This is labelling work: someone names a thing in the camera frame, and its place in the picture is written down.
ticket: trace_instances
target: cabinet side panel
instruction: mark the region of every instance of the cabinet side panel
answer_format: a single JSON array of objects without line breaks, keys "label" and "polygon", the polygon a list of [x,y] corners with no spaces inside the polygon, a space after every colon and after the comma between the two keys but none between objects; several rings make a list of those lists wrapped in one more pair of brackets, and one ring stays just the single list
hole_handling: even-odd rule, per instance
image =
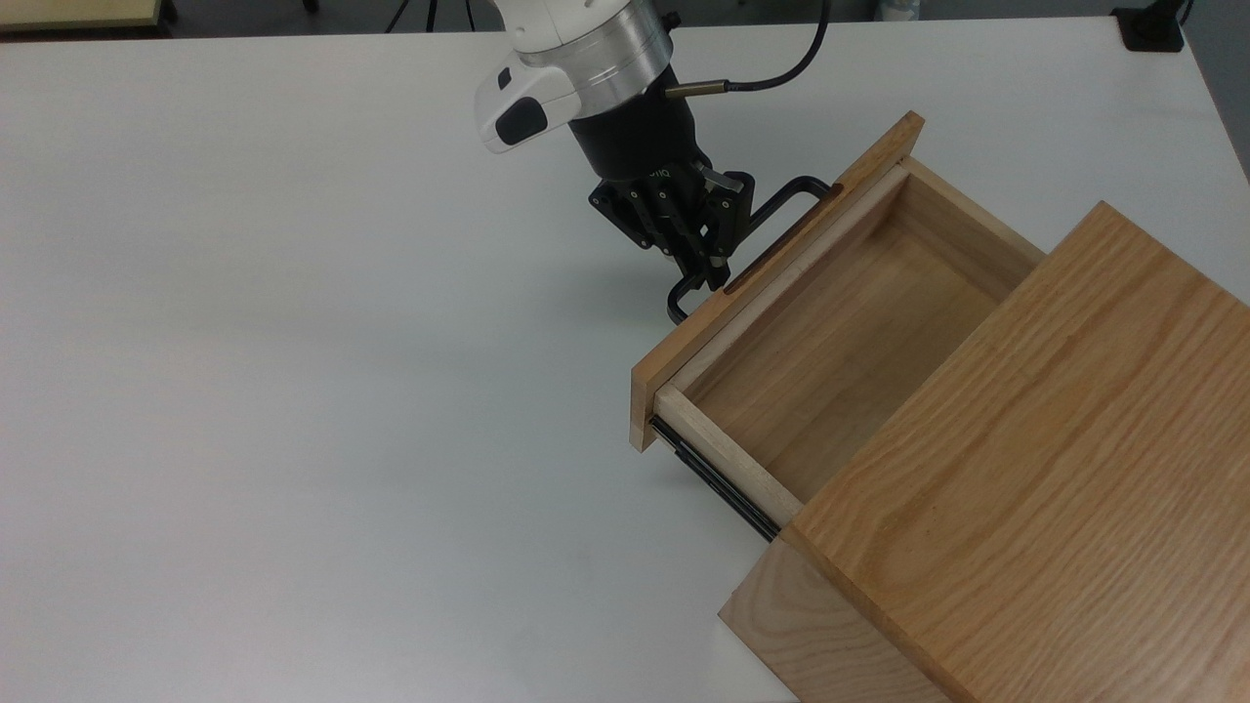
[{"label": "cabinet side panel", "polygon": [[734,590],[720,619],[802,703],[949,703],[780,539]]}]

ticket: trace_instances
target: white table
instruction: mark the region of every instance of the white table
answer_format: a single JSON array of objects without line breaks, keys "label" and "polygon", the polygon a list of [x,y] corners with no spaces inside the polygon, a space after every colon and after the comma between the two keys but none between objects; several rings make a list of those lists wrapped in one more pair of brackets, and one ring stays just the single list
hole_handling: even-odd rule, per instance
[{"label": "white table", "polygon": [[[679,30],[676,69],[771,75],[810,31]],[[0,699],[789,698],[715,615],[764,542],[625,440],[676,269],[566,133],[478,145],[504,51],[0,45]],[[761,196],[908,109],[1040,246],[1106,199],[1250,299],[1192,56],[1114,20],[838,25],[792,86],[695,104]]]}]

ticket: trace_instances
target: wooden drawer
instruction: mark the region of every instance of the wooden drawer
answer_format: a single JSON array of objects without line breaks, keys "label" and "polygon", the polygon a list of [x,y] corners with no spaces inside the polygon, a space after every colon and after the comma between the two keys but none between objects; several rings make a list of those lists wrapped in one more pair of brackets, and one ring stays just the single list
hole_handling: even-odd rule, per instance
[{"label": "wooden drawer", "polygon": [[721,618],[808,703],[1250,700],[1250,309],[1108,205],[1044,256],[921,124],[634,369],[784,528]]},{"label": "wooden drawer", "polygon": [[[908,115],[864,160],[910,150],[921,124]],[[835,186],[719,294],[740,309],[662,384],[639,379],[646,360],[635,369],[635,393],[655,388],[635,408],[650,407],[778,525],[1042,258],[902,149],[871,175]],[[654,422],[634,419],[639,435]]]}]

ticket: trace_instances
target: black cable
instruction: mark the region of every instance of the black cable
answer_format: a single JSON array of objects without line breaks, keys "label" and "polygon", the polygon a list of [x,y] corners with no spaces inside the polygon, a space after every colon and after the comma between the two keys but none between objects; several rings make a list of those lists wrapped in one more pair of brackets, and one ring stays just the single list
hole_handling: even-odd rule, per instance
[{"label": "black cable", "polygon": [[391,18],[391,24],[386,25],[386,31],[382,34],[390,34],[390,30],[395,29],[395,23],[398,23],[399,16],[404,14],[404,8],[408,8],[408,0],[399,4],[399,10],[395,10],[395,16]]},{"label": "black cable", "polygon": [[731,80],[725,81],[725,90],[729,93],[749,93],[754,90],[768,90],[770,88],[776,88],[794,80],[799,74],[801,74],[810,64],[811,60],[816,58],[820,51],[820,45],[825,41],[825,30],[829,29],[829,6],[830,0],[820,0],[820,20],[816,24],[816,36],[811,39],[811,46],[808,48],[808,53],[804,54],[802,59],[794,65],[789,71],[770,78],[768,80],[750,80],[746,83],[734,83]]}]

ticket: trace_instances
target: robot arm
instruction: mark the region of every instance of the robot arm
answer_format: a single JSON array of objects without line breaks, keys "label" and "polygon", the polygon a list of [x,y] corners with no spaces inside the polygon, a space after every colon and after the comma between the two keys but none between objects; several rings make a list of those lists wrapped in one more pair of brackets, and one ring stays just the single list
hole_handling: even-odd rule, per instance
[{"label": "robot arm", "polygon": [[679,86],[669,66],[674,16],[651,0],[498,0],[514,51],[478,88],[474,110],[482,143],[506,151],[568,124],[602,179],[590,204],[638,246],[659,248],[681,270],[669,316],[685,318],[680,299],[729,280],[726,259],[795,193],[822,195],[800,176],[751,215],[755,180],[712,170],[695,141],[686,95],[764,90],[798,75],[820,46],[829,0],[808,56],[768,81],[709,81]]},{"label": "robot arm", "polygon": [[495,153],[626,103],[672,55],[650,0],[500,0],[499,10],[514,51],[474,101]]}]

